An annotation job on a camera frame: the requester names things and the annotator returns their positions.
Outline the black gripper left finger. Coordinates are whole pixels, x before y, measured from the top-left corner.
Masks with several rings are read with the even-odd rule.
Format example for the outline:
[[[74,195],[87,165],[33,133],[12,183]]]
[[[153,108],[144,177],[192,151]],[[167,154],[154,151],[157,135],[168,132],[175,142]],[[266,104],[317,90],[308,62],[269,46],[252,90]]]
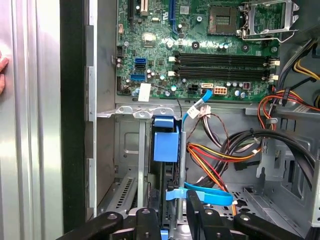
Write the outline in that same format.
[[[146,207],[133,208],[124,217],[107,211],[59,237],[60,240],[160,240],[158,190],[151,190]]]

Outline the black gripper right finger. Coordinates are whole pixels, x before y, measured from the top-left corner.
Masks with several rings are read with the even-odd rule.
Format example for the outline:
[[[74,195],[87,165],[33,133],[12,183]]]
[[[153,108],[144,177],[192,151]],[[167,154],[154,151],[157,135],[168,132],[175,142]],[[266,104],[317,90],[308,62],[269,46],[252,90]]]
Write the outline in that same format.
[[[251,213],[239,213],[224,222],[204,208],[197,193],[186,192],[186,217],[193,240],[301,240],[302,237]]]

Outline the person bare hand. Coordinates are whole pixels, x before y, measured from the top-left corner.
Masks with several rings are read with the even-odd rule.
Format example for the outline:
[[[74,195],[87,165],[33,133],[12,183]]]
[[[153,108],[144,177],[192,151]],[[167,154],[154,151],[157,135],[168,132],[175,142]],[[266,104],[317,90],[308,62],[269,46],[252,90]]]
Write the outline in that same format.
[[[9,59],[4,55],[2,55],[1,53],[0,54],[0,95],[3,93],[5,89],[6,80],[5,80],[5,74],[3,73],[3,71],[7,67],[8,63],[9,63]]]

